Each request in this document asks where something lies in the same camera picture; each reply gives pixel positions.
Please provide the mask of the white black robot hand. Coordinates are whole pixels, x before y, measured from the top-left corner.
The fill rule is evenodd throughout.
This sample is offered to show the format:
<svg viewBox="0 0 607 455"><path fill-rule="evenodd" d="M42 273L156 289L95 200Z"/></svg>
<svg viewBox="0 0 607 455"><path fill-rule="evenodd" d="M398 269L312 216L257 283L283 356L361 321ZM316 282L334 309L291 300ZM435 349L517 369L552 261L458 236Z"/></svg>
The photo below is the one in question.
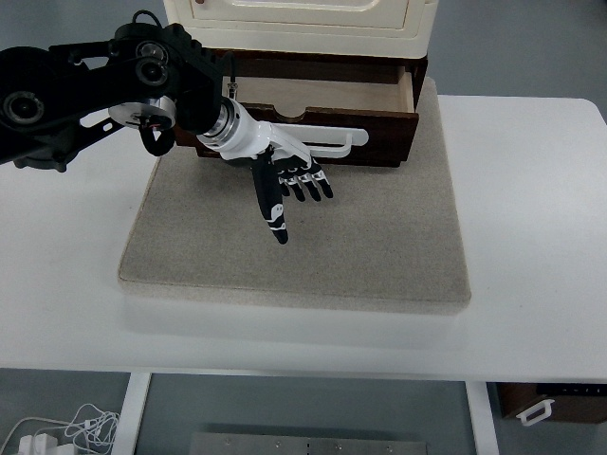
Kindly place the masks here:
<svg viewBox="0 0 607 455"><path fill-rule="evenodd" d="M280 244L288 241L283 198L305 193L315 201L333 192L309 148L279 126L254 119L235 100L222 99L218 120L199 137L230 164L250 168L257 201L268 227Z"/></svg>

